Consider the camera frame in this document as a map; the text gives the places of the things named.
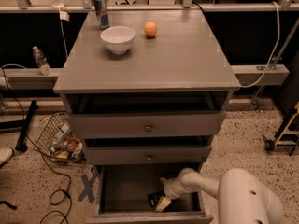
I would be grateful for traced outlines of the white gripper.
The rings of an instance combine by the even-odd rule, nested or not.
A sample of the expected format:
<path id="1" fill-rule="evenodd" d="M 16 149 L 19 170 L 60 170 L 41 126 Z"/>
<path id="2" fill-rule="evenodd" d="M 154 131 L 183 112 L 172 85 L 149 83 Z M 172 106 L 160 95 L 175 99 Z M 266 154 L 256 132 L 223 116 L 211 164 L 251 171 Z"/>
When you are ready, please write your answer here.
<path id="1" fill-rule="evenodd" d="M 184 193 L 185 188 L 182 186 L 178 177 L 169 179 L 160 177 L 159 180 L 164 185 L 165 196 L 160 198 L 155 211 L 161 213 L 171 204 L 171 200 L 179 198 Z"/>

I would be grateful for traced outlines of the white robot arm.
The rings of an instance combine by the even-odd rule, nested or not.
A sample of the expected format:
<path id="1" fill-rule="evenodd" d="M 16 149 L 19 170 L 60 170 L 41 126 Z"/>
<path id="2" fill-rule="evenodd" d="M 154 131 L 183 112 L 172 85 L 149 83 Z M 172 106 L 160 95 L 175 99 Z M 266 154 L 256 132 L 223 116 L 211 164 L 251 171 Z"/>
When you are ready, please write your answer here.
<path id="1" fill-rule="evenodd" d="M 184 168 L 177 177 L 160 180 L 164 196 L 156 205 L 157 212 L 163 212 L 183 194 L 201 190 L 218 201 L 219 224 L 282 224 L 284 210 L 280 198 L 244 169 L 230 169 L 215 180 Z"/>

